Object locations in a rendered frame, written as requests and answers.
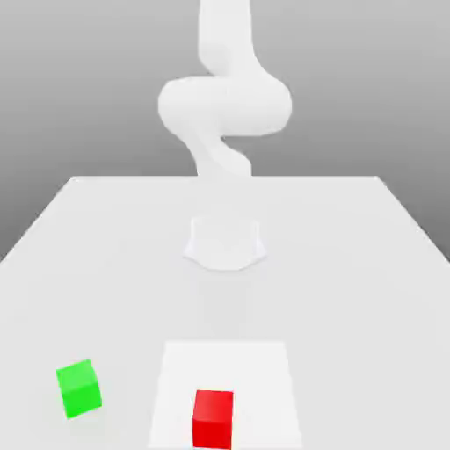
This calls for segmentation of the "small green cube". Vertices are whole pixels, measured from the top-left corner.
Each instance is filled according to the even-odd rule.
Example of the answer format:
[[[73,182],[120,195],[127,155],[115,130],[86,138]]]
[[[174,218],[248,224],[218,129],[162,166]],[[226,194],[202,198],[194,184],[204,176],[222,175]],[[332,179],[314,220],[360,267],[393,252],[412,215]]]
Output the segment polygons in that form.
[[[102,406],[98,377],[90,359],[57,369],[56,377],[67,419]]]

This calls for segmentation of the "small red cube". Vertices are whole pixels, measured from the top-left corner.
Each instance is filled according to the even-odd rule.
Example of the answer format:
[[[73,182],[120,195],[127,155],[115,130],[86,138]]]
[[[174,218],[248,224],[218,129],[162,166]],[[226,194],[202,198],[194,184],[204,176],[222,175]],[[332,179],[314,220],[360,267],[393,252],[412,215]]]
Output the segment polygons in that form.
[[[231,450],[233,412],[232,391],[199,389],[192,412],[193,447]]]

